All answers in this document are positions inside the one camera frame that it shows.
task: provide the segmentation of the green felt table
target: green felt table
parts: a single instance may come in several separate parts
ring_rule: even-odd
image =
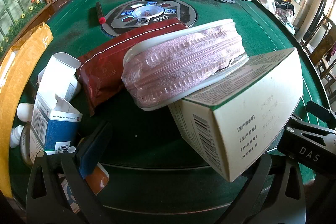
[[[100,1],[105,14],[130,0],[71,0],[47,22],[54,39],[34,69],[21,102],[33,103],[38,73],[56,52],[74,57],[111,39],[98,24],[95,4]],[[325,126],[305,110],[309,100],[329,108],[319,77],[302,48],[287,29],[260,3],[236,1],[236,4],[213,0],[182,0],[197,12],[195,26],[232,18],[243,38],[249,56],[296,47],[301,58],[303,98],[295,113],[304,121]],[[113,125],[113,137],[100,162],[110,175],[110,182],[98,194],[99,200],[118,223],[213,223],[228,207],[246,181],[239,177],[226,182],[189,145],[181,139],[167,107],[142,111],[126,90],[97,108],[90,117],[82,91],[72,105],[83,113],[79,132],[90,134],[102,120]],[[14,126],[20,124],[15,118]],[[270,148],[276,147],[277,140]],[[30,169],[20,157],[19,149],[9,155],[11,187],[23,204]],[[300,166],[304,181],[313,172]],[[270,176],[265,189],[270,185]],[[267,191],[261,195],[256,208]]]

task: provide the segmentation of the screw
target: screw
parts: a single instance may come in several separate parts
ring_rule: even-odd
[[[68,151],[68,153],[73,153],[73,152],[76,151],[76,147],[70,146],[67,151]]]
[[[42,158],[42,157],[44,156],[44,151],[39,151],[39,152],[37,153],[37,156],[38,156],[39,158]]]

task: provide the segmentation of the barcode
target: barcode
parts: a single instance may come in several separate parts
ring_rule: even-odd
[[[193,117],[207,159],[222,172],[221,163],[218,158],[218,153],[214,144],[214,140],[212,139],[212,136],[210,134],[210,127],[208,125],[208,122],[201,117],[196,116],[195,114],[193,114]]]
[[[57,152],[55,151],[55,154],[64,153],[67,149],[68,149],[67,145],[59,146]]]
[[[34,115],[31,120],[31,125],[33,126],[35,132],[39,136],[41,142],[44,144],[45,133],[47,131],[47,120],[43,117],[42,113],[37,107],[34,107]]]

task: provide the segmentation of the zipper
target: zipper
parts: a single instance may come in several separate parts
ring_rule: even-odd
[[[175,61],[172,64],[164,65],[162,67],[156,68],[153,72],[148,72],[147,75],[141,77],[139,80],[137,80],[137,85],[146,85],[150,82],[155,81],[158,78],[161,78],[162,76],[172,73],[175,70],[179,70],[180,68],[184,67],[185,65],[192,64],[194,62],[197,62],[201,59],[207,58],[213,54],[216,54],[217,52],[222,51],[223,49],[232,46],[238,41],[241,41],[241,36],[237,36],[234,38],[230,38],[228,40],[222,41],[216,45],[213,45],[207,49],[204,49],[200,52],[194,53],[192,55],[189,55],[187,57],[184,57],[180,60]]]

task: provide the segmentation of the orange object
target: orange object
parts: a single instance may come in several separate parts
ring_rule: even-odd
[[[110,177],[105,168],[98,163],[92,174],[87,175],[85,180],[90,186],[92,192],[97,195],[107,185]]]
[[[8,170],[9,140],[16,108],[23,89],[53,35],[42,22],[8,50],[0,65],[0,190],[11,198]]]

